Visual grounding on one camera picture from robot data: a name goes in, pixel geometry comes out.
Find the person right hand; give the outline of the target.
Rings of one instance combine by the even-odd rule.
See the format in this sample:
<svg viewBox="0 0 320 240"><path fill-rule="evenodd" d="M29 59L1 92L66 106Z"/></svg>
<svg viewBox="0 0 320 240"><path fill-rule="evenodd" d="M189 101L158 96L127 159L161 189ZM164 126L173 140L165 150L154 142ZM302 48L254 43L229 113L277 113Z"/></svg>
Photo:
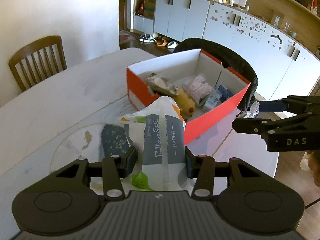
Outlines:
<svg viewBox="0 0 320 240"><path fill-rule="evenodd" d="M319 187L319 150L305 151L300 161L300 168L309 172L313 177L314 184Z"/></svg>

